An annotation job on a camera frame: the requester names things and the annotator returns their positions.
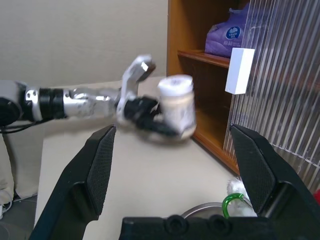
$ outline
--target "black cable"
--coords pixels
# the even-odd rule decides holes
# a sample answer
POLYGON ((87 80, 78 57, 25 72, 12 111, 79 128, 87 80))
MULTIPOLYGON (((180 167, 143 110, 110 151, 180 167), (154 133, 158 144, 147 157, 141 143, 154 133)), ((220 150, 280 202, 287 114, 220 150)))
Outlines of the black cable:
POLYGON ((23 130, 26 130, 26 129, 32 127, 32 126, 36 126, 36 125, 39 125, 39 124, 43 124, 43 123, 49 122, 49 121, 51 121, 51 120, 52 120, 52 119, 43 119, 43 120, 41 120, 41 121, 35 121, 35 122, 29 123, 29 124, 0 127, 0 129, 1 129, 0 134, 14 134, 14 133, 18 133, 18 132, 21 132, 21 131, 23 131, 23 130))

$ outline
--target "white block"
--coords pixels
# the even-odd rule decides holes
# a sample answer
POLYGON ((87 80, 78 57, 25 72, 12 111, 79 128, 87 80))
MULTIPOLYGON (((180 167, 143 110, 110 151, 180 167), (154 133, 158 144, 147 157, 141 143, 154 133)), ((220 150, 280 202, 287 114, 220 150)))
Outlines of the white block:
POLYGON ((232 49, 225 91, 231 94, 245 94, 255 50, 250 48, 232 49))

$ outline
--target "white wall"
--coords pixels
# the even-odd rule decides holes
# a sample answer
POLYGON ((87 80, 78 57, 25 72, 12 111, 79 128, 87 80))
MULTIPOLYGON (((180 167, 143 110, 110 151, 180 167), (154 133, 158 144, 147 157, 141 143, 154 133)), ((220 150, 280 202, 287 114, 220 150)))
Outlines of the white wall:
POLYGON ((118 81, 139 54, 166 74, 167 0, 2 0, 0 80, 118 81))

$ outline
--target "floor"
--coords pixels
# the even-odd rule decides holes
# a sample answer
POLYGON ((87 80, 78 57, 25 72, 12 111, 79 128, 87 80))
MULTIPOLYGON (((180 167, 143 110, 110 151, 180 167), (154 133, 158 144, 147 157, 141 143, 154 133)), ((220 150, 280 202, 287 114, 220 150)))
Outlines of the floor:
POLYGON ((27 240, 34 228, 37 196, 15 201, 0 220, 1 240, 27 240))

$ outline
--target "green wire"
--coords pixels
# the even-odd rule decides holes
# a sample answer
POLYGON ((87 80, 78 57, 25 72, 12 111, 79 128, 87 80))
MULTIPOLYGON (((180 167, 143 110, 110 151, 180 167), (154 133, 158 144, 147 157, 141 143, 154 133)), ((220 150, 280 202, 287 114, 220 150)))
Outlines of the green wire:
POLYGON ((228 205, 232 200, 235 199, 240 199, 241 201, 244 201, 244 195, 242 193, 232 193, 226 196, 226 198, 222 202, 222 212, 226 219, 230 217, 228 213, 228 205))

